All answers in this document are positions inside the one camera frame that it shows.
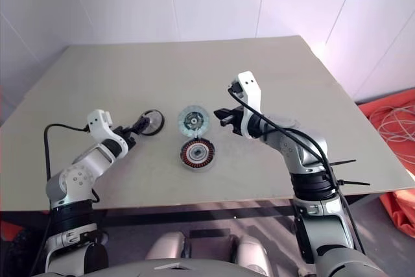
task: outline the beige tabletop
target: beige tabletop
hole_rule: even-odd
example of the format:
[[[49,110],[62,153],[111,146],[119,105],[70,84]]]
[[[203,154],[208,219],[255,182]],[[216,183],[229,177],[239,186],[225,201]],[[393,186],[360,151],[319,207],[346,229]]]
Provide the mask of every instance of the beige tabletop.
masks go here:
[[[254,73],[264,114],[297,119],[327,139],[338,178],[371,183],[344,186],[346,195],[415,187],[415,181],[357,106],[300,37],[215,42],[72,46],[33,87],[1,127],[1,209],[47,210],[43,129],[49,123],[83,127],[94,109],[110,111],[114,125],[131,125],[157,108],[165,128],[139,138],[126,158],[95,186],[97,208],[170,206],[225,200],[287,199],[290,176],[282,156],[259,140],[222,128],[218,108],[235,108],[228,84]],[[215,144],[213,167],[196,173],[178,155],[187,141],[177,118],[190,104],[211,116],[205,138]],[[49,132],[52,173],[94,144],[84,133]]]

